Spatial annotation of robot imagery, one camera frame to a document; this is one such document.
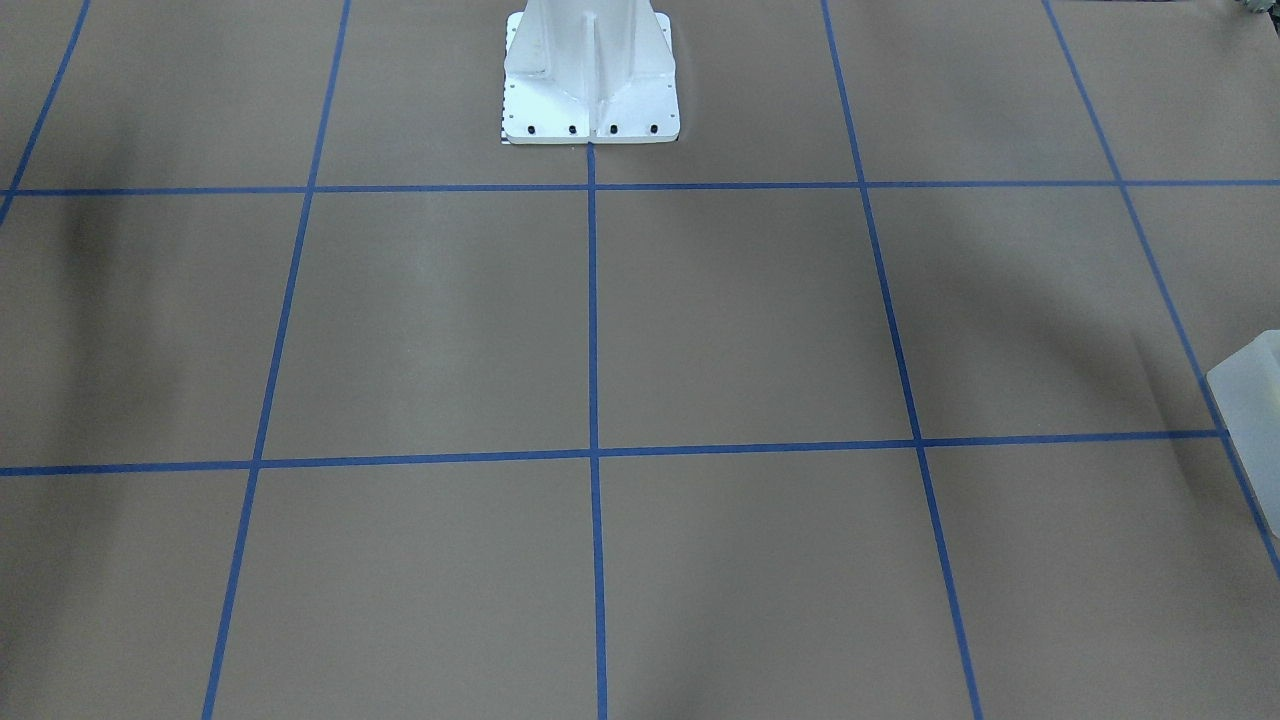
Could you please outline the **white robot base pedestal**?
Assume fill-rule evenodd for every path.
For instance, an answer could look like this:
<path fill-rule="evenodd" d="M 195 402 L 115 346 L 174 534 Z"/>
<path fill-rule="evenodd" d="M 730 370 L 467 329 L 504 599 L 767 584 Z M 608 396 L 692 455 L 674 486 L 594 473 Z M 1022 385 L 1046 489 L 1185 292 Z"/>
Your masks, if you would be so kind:
<path fill-rule="evenodd" d="M 503 142 L 678 140 L 672 22 L 652 3 L 527 1 L 504 41 Z"/>

